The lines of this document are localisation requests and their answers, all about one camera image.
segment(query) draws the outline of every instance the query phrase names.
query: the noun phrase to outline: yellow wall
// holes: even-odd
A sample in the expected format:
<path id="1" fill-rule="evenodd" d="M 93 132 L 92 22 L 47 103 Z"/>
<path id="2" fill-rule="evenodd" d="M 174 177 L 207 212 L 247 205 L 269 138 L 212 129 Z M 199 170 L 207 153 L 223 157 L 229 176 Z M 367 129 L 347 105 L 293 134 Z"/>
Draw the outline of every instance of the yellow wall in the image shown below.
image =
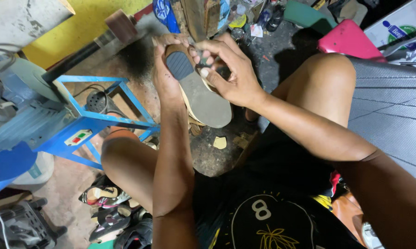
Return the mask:
<path id="1" fill-rule="evenodd" d="M 104 20 L 118 9 L 135 14 L 152 0 L 68 0 L 76 14 L 22 50 L 30 61 L 48 68 L 77 51 L 108 27 Z"/>

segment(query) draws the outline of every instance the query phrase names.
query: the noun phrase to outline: yellow lid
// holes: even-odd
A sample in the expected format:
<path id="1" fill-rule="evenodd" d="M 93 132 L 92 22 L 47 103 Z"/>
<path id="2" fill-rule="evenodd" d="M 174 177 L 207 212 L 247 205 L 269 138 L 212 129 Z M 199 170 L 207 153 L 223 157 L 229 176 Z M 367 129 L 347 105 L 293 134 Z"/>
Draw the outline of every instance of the yellow lid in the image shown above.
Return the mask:
<path id="1" fill-rule="evenodd" d="M 232 21 L 228 26 L 230 27 L 243 27 L 247 22 L 247 15 L 239 16 L 234 21 Z"/>

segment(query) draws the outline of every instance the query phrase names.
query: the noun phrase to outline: leg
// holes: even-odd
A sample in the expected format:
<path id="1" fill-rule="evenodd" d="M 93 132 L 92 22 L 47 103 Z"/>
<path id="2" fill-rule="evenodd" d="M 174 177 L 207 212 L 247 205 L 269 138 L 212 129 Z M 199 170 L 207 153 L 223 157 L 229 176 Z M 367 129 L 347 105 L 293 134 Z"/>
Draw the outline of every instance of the leg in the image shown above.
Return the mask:
<path id="1" fill-rule="evenodd" d="M 271 94 L 347 127 L 354 88 L 355 69 L 348 58 L 316 54 Z M 247 110 L 246 117 L 254 120 L 258 115 Z"/>
<path id="2" fill-rule="evenodd" d="M 102 167 L 111 181 L 150 213 L 156 161 L 157 151 L 140 142 L 132 132 L 122 127 L 110 128 L 102 145 Z"/>

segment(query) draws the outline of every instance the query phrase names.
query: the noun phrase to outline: blue metal stand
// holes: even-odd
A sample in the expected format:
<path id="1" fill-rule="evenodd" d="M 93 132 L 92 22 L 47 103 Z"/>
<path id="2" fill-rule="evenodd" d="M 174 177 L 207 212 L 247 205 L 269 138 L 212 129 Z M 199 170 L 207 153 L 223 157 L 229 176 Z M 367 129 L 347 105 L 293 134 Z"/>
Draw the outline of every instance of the blue metal stand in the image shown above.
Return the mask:
<path id="1" fill-rule="evenodd" d="M 64 129 L 59 133 L 54 135 L 48 141 L 43 143 L 41 146 L 36 148 L 34 151 L 45 151 L 47 153 L 60 156 L 78 163 L 82 163 L 91 167 L 102 169 L 100 164 L 100 154 L 94 148 L 94 146 L 89 141 L 93 136 L 98 134 L 100 131 L 105 129 L 108 126 L 119 126 L 119 127 L 128 127 L 135 129 L 143 129 L 145 132 L 139 136 L 140 141 L 144 141 L 151 134 L 158 132 L 160 130 L 160 125 L 154 122 L 153 118 L 148 114 L 142 104 L 136 99 L 131 90 L 127 87 L 125 82 L 129 80 L 127 78 L 119 77 L 94 77 L 94 76 L 71 76 L 63 75 L 57 78 L 57 81 L 60 82 L 114 82 L 110 87 L 106 89 L 106 93 L 111 93 L 117 87 L 120 87 L 122 91 L 127 95 L 130 101 L 135 105 L 139 112 L 146 119 L 146 122 L 134 121 L 129 118 L 109 116 L 100 113 L 94 113 L 86 110 L 85 106 L 80 106 L 78 102 L 73 98 L 73 96 L 66 90 L 68 93 L 69 100 L 74 108 L 78 112 L 78 117 L 69 123 Z M 73 136 L 76 132 L 80 130 L 91 130 L 92 135 L 84 139 L 80 144 L 76 146 L 68 146 L 65 141 Z M 72 154 L 75 150 L 80 148 L 82 145 L 86 145 L 91 151 L 93 156 L 99 163 L 93 162 L 89 159 L 77 156 Z"/>

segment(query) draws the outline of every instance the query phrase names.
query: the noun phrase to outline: black rubber heel pad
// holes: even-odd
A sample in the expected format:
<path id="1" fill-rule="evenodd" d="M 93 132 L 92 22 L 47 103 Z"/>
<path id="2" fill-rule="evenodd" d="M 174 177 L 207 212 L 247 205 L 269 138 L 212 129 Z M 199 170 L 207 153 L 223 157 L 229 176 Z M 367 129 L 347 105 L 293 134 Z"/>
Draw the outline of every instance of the black rubber heel pad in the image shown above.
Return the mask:
<path id="1" fill-rule="evenodd" d="M 194 72 L 193 65 L 191 65 L 186 54 L 181 51 L 176 51 L 168 55 L 166 65 L 178 81 Z"/>

